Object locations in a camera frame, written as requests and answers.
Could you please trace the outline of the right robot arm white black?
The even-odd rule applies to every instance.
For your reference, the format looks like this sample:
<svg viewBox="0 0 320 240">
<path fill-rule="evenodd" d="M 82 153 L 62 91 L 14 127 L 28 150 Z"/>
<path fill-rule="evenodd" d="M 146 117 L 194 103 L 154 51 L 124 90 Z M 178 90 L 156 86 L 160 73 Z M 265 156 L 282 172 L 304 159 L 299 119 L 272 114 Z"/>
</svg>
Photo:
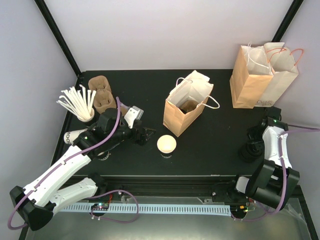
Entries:
<svg viewBox="0 0 320 240">
<path fill-rule="evenodd" d="M 287 150 L 288 124 L 281 120 L 281 109 L 268 107 L 262 120 L 247 129 L 247 142 L 239 157 L 247 163 L 262 159 L 251 177 L 240 176 L 228 187 L 228 198 L 240 201 L 245 195 L 276 212 L 286 205 L 299 182 L 300 174 L 292 168 Z"/>
</svg>

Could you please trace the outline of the brown pulp cup carrier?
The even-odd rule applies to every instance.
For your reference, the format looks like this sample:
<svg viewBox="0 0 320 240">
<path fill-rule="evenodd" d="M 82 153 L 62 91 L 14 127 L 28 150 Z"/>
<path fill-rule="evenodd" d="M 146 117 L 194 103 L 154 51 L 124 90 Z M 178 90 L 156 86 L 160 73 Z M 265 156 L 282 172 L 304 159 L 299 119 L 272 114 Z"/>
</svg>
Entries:
<svg viewBox="0 0 320 240">
<path fill-rule="evenodd" d="M 189 113 L 193 110 L 195 110 L 197 108 L 198 102 L 196 102 L 195 100 L 187 100 L 185 101 L 181 106 L 180 106 L 180 110 L 186 114 Z"/>
</svg>

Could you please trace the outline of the white paper coffee cup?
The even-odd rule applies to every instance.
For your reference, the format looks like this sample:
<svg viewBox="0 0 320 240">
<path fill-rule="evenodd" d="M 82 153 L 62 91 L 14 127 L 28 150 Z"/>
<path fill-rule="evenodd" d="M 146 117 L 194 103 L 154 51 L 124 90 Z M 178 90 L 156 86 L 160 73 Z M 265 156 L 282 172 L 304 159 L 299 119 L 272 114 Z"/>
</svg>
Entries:
<svg viewBox="0 0 320 240">
<path fill-rule="evenodd" d="M 157 140 L 156 145 L 161 156 L 168 159 L 173 155 L 173 152 L 177 147 L 177 141 L 171 135 L 163 135 Z"/>
</svg>

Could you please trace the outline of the kraft paper bag white handles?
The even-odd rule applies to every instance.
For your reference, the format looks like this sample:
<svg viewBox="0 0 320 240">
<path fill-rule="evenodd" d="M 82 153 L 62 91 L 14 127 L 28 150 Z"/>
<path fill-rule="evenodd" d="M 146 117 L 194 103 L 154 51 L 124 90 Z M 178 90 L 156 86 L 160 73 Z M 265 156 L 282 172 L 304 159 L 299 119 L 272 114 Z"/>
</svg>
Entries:
<svg viewBox="0 0 320 240">
<path fill-rule="evenodd" d="M 165 99 L 163 125 L 179 137 L 205 107 L 219 109 L 220 103 L 211 96 L 213 88 L 210 78 L 196 70 L 178 78 Z"/>
</svg>

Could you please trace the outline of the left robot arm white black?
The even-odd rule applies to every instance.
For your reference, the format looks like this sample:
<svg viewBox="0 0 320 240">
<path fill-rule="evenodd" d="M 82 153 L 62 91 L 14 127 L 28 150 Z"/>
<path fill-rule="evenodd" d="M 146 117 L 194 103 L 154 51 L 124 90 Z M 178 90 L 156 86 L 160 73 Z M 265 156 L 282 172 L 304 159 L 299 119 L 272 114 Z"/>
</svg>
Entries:
<svg viewBox="0 0 320 240">
<path fill-rule="evenodd" d="M 24 225 L 37 231 L 68 205 L 82 199 L 103 199 L 108 188 L 97 173 L 71 186 L 63 185 L 78 170 L 94 159 L 105 159 L 110 150 L 126 140 L 145 145 L 156 130 L 143 127 L 138 119 L 140 115 L 135 108 L 130 108 L 125 116 L 116 108 L 108 108 L 97 122 L 75 138 L 65 154 L 46 172 L 24 187 L 15 186 L 9 195 Z"/>
</svg>

